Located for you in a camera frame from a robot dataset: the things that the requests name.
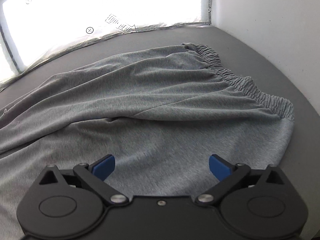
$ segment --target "garment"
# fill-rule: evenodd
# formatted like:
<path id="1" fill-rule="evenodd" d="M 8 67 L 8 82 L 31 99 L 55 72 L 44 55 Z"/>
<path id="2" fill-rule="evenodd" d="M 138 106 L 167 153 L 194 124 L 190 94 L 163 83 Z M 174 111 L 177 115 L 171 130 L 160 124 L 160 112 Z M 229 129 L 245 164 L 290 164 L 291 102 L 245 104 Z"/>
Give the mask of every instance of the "garment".
<path id="1" fill-rule="evenodd" d="M 0 110 L 0 235 L 19 239 L 16 208 L 48 164 L 71 169 L 107 154 L 106 183 L 133 195 L 191 195 L 218 183 L 209 157 L 278 164 L 292 103 L 235 76 L 205 45 L 111 56 L 53 75 Z"/>

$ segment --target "white curtain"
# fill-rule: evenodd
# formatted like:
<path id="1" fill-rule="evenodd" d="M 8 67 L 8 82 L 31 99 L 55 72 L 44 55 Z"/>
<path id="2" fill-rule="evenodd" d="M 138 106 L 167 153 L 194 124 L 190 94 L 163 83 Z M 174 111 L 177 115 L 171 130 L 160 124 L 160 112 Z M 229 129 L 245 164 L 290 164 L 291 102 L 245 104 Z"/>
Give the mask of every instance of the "white curtain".
<path id="1" fill-rule="evenodd" d="M 1 64 L 0 82 L 101 39 L 209 25 L 210 7 L 211 0 L 0 0 L 1 34 L 8 50 L 0 60 L 11 54 L 17 69 Z"/>

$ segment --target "gray table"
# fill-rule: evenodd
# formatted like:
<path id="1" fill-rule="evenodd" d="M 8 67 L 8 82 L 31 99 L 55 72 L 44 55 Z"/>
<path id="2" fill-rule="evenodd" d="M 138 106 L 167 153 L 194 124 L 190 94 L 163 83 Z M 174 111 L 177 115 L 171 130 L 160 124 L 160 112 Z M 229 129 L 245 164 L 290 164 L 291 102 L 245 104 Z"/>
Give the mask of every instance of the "gray table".
<path id="1" fill-rule="evenodd" d="M 258 88 L 289 99 L 295 107 L 295 128 L 280 167 L 309 208 L 301 237 L 311 239 L 320 229 L 320 116 L 303 94 L 268 60 L 247 45 L 213 26 L 185 26 L 130 33 L 72 51 L 31 71 L 0 93 L 0 108 L 34 89 L 50 76 L 67 72 L 111 55 L 179 45 L 208 45 L 218 52 L 224 67 L 238 76 L 251 76 Z"/>

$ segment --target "metal bolt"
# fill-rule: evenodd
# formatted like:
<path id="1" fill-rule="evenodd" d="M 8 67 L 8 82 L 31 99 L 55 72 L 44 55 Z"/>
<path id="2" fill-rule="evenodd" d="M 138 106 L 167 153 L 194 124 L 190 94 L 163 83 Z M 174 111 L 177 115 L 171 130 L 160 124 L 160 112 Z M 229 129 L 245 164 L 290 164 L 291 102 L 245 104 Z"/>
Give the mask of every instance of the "metal bolt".
<path id="1" fill-rule="evenodd" d="M 210 194 L 202 194 L 198 197 L 198 200 L 203 203 L 211 202 L 213 199 L 213 196 Z"/>
<path id="2" fill-rule="evenodd" d="M 111 196 L 110 200 L 113 203 L 124 203 L 127 201 L 127 197 L 121 194 Z"/>
<path id="3" fill-rule="evenodd" d="M 164 200 L 159 200 L 159 201 L 157 202 L 157 204 L 158 204 L 159 206 L 165 206 L 167 203 L 166 203 L 166 201 L 164 201 Z"/>

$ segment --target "blue rubber tip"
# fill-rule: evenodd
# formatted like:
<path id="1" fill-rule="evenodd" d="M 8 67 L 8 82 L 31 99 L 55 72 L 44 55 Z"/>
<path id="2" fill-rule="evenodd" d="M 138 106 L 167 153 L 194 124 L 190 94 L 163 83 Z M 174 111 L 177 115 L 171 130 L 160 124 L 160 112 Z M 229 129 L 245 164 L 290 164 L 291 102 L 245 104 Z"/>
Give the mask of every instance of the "blue rubber tip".
<path id="1" fill-rule="evenodd" d="M 214 156 L 209 158 L 209 168 L 212 174 L 219 180 L 222 181 L 226 177 L 232 174 L 231 168 L 218 161 Z"/>
<path id="2" fill-rule="evenodd" d="M 95 165 L 92 168 L 92 174 L 101 180 L 105 180 L 115 170 L 115 166 L 115 157 L 111 155 L 109 158 Z"/>

